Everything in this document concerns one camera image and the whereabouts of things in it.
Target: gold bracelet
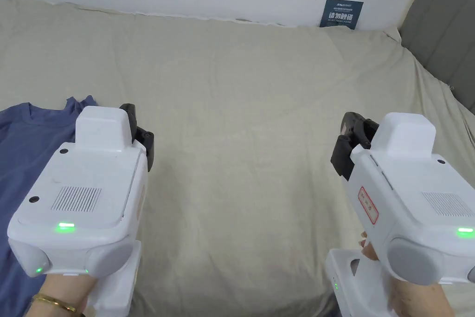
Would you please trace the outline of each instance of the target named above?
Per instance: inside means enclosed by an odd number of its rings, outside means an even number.
[[[51,296],[47,296],[45,294],[39,293],[33,296],[33,301],[42,301],[46,302],[49,304],[54,304],[55,306],[59,307],[60,309],[63,309],[65,311],[71,312],[72,314],[76,314],[77,309],[71,305],[67,305],[63,301],[60,301],[56,298],[53,298]]]

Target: white mount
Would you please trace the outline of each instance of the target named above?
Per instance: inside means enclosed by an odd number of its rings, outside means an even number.
[[[330,251],[326,271],[342,317],[396,316],[390,276],[419,285],[475,282],[475,190],[432,154],[435,135],[425,117],[391,113],[370,150],[352,150],[344,186],[380,261]]]

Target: red label sticker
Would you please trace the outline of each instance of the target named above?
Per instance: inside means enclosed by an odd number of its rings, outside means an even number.
[[[379,212],[376,209],[376,206],[374,205],[366,190],[364,190],[364,187],[361,187],[361,189],[359,190],[358,199],[361,202],[364,211],[368,215],[368,218],[371,220],[373,225],[376,224],[376,221],[379,217]]]

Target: wrist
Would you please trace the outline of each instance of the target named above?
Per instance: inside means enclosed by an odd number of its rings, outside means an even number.
[[[392,305],[398,316],[455,316],[439,284],[422,286],[393,278]]]
[[[42,301],[34,301],[25,317],[71,317],[71,313],[55,305]]]
[[[87,296],[95,283],[96,279],[87,275],[47,275],[39,292],[80,308],[87,301]]]

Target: speaker grille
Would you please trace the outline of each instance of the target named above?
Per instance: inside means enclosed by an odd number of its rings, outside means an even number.
[[[438,215],[443,217],[473,217],[474,213],[456,194],[422,192]]]
[[[62,186],[52,211],[93,212],[102,188]]]

